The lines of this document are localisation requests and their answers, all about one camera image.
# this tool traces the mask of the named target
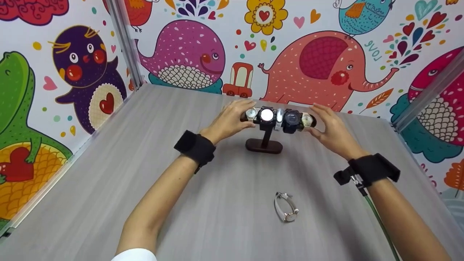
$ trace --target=blue bird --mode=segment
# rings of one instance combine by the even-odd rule
[[[334,7],[340,9],[339,20],[342,30],[352,37],[377,28],[392,10],[395,1],[357,0],[349,7],[341,8],[342,0],[336,0]]]

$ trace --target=watch stand base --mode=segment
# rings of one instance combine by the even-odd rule
[[[267,143],[267,146],[263,146],[262,139],[247,139],[245,147],[249,151],[270,153],[270,154],[280,154],[284,146],[278,141],[270,140]]]

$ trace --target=black wrist strap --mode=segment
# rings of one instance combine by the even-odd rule
[[[348,164],[349,167],[335,173],[334,178],[340,185],[353,180],[360,191],[381,179],[389,178],[397,182],[400,178],[400,170],[379,153],[349,160]]]
[[[216,147],[202,135],[186,130],[174,149],[198,163],[198,168],[195,170],[197,174],[201,167],[213,160]]]

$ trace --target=bird eye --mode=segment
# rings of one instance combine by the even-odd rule
[[[438,70],[437,70],[437,69],[431,70],[431,71],[429,72],[429,76],[434,76],[434,75],[437,74],[437,73],[438,73]]]
[[[93,53],[93,44],[88,44],[87,50],[89,51],[89,53]]]
[[[75,52],[72,52],[70,55],[69,55],[69,60],[72,62],[72,63],[77,63],[79,61],[79,57],[77,57],[77,54]]]

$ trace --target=left hand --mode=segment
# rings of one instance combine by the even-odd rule
[[[240,115],[256,104],[253,100],[235,100],[222,108],[215,120],[200,131],[200,134],[209,139],[214,145],[219,141],[231,137],[243,129],[253,128],[252,122],[241,122]]]

